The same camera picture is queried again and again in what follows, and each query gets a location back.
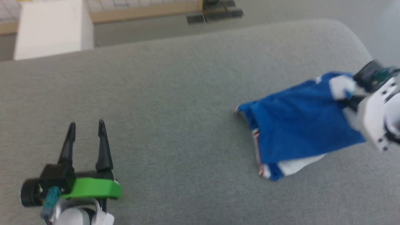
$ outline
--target black cable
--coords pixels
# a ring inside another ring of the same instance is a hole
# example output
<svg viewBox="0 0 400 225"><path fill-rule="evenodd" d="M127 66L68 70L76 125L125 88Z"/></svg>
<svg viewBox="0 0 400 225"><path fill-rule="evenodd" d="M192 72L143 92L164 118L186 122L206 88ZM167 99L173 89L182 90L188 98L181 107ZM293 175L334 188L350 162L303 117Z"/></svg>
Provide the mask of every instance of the black cable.
<svg viewBox="0 0 400 225"><path fill-rule="evenodd" d="M47 225L52 225L52 222L50 222L49 217L45 216L44 221L46 222Z"/></svg>

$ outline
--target green bracket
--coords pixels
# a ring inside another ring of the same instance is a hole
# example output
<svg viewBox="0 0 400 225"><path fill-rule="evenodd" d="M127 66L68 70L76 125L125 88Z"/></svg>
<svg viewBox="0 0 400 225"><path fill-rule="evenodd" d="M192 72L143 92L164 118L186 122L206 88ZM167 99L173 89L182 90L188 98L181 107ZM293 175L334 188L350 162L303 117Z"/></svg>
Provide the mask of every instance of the green bracket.
<svg viewBox="0 0 400 225"><path fill-rule="evenodd" d="M71 193L61 195L61 197L64 199L119 199L122 197L122 186L113 180L89 177L77 178Z"/></svg>

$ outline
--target gray table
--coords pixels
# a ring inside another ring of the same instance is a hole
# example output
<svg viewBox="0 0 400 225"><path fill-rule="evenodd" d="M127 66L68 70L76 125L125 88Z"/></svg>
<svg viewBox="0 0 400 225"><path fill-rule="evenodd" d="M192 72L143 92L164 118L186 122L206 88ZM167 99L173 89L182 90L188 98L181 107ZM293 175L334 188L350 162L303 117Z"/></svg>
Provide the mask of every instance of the gray table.
<svg viewBox="0 0 400 225"><path fill-rule="evenodd" d="M74 167L97 160L106 122L124 196L116 224L398 224L400 152L359 145L271 182L234 106L371 57L330 20L140 42L0 64L1 224L42 224L19 190L56 162L70 121Z"/></svg>

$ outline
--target camera lens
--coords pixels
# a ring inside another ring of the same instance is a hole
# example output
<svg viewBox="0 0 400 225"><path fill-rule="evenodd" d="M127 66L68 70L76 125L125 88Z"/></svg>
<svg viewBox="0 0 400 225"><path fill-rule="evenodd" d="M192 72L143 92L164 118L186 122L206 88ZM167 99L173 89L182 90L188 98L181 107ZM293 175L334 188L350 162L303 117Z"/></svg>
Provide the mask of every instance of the camera lens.
<svg viewBox="0 0 400 225"><path fill-rule="evenodd" d="M42 193L40 192L39 178L27 179L21 188L21 203L25 207L43 205Z"/></svg>

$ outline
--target blue cloth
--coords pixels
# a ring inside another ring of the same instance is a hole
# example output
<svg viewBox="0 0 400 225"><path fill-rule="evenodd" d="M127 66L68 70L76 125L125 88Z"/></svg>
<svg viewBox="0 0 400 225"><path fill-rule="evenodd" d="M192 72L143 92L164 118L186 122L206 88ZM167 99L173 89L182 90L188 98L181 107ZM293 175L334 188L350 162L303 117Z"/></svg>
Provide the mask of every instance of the blue cloth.
<svg viewBox="0 0 400 225"><path fill-rule="evenodd" d="M346 121L345 104L332 96L330 80L343 73L330 72L317 83L302 84L240 105L252 130L259 129L260 161L271 179L283 177L277 163L336 151L365 142Z"/></svg>

